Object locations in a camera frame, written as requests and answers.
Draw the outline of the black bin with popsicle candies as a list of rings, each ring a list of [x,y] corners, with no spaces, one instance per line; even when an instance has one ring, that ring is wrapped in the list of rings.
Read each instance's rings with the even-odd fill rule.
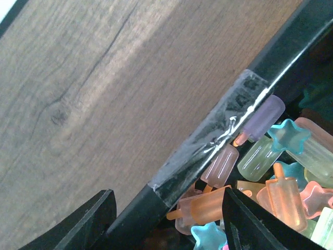
[[[131,249],[161,221],[332,24],[332,1],[304,1],[198,128],[106,231],[99,249]]]

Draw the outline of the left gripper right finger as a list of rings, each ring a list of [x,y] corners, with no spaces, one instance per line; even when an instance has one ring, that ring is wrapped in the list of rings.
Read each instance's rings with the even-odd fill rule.
[[[226,188],[223,219],[229,249],[323,249],[238,189]]]

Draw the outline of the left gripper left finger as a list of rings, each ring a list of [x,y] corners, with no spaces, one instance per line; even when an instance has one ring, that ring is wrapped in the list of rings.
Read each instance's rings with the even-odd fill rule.
[[[90,249],[115,219],[114,191],[101,190],[56,226],[21,249]]]

